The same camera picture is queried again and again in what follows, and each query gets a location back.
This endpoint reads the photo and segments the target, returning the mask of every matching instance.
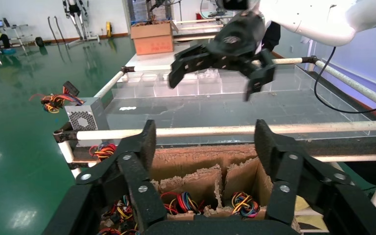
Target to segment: green floor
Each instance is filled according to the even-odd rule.
[[[88,42],[69,50],[31,47],[26,57],[0,56],[0,235],[38,235],[45,228],[73,176],[52,132],[68,118],[42,110],[36,93],[62,91],[68,80],[80,96],[93,96],[133,56],[129,38]]]

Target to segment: cardboard box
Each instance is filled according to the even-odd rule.
[[[157,149],[150,170],[152,183],[159,193],[188,191],[194,201],[204,199],[206,217],[230,216],[232,193],[243,191],[261,205],[255,219],[264,219],[273,184],[254,148],[245,144]],[[194,215],[169,214],[168,219],[193,220]],[[300,232],[296,220],[292,228]]]
[[[172,28],[178,28],[172,21],[141,23],[130,28],[130,35],[135,43],[136,54],[146,55],[174,51]]]

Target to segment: black wire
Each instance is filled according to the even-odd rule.
[[[205,17],[203,14],[202,14],[202,9],[201,9],[201,6],[202,6],[202,2],[203,2],[204,0],[201,0],[201,3],[200,3],[200,14],[201,14],[201,16],[203,17],[203,18],[205,18],[205,19],[208,19],[207,17]]]
[[[360,111],[360,112],[351,112],[351,111],[340,110],[340,109],[337,109],[337,108],[334,108],[334,107],[330,106],[329,104],[327,104],[326,102],[324,102],[324,101],[319,97],[318,93],[316,92],[316,87],[318,86],[319,79],[321,78],[322,73],[323,73],[324,70],[327,68],[327,66],[328,66],[328,64],[329,64],[329,62],[330,62],[330,60],[332,59],[333,55],[335,54],[335,50],[336,50],[336,47],[333,48],[332,53],[331,53],[331,55],[329,56],[328,61],[325,63],[325,66],[322,68],[321,72],[318,74],[318,77],[316,78],[315,86],[314,86],[314,88],[313,88],[313,92],[315,93],[316,98],[317,98],[322,104],[324,104],[325,106],[327,106],[328,108],[333,109],[333,110],[338,111],[338,112],[341,112],[341,113],[345,113],[345,114],[366,114],[366,113],[375,112],[376,109],[371,109],[371,110],[366,110],[366,111]]]
[[[366,189],[363,189],[363,191],[368,191],[368,190],[372,190],[372,189],[375,189],[376,188],[376,186],[374,186],[374,187],[371,187],[371,188],[366,188]]]

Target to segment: white wall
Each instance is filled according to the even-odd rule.
[[[301,35],[292,33],[281,27],[279,45],[277,45],[273,51],[285,58],[306,56],[308,44],[302,44],[300,41]]]
[[[332,47],[317,43],[315,55],[326,61]],[[337,47],[332,67],[376,92],[376,28],[358,33],[349,44]],[[334,77],[325,76],[331,83],[362,103],[376,108],[376,104]]]
[[[100,35],[103,28],[103,32],[106,33],[106,21],[110,21],[113,33],[128,32],[122,0],[89,0],[89,2],[89,31]],[[48,16],[58,39],[61,39],[61,36],[53,20],[54,16],[58,18],[64,38],[78,37],[71,20],[64,14],[61,0],[0,0],[0,19],[5,17],[10,24],[28,24],[29,28],[24,33],[34,34],[34,38],[39,36],[44,40],[53,39],[47,22]],[[11,31],[7,34],[10,37],[14,36]]]

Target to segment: metal screw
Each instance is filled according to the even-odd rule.
[[[142,185],[139,187],[139,192],[146,192],[148,190],[148,186]]]
[[[81,180],[88,180],[92,175],[91,174],[84,174],[80,177]]]
[[[282,192],[290,192],[290,188],[288,186],[286,186],[286,185],[280,186],[280,190]]]
[[[334,174],[334,176],[336,178],[340,179],[340,180],[345,180],[345,175],[343,175],[343,174],[336,173],[336,174]]]

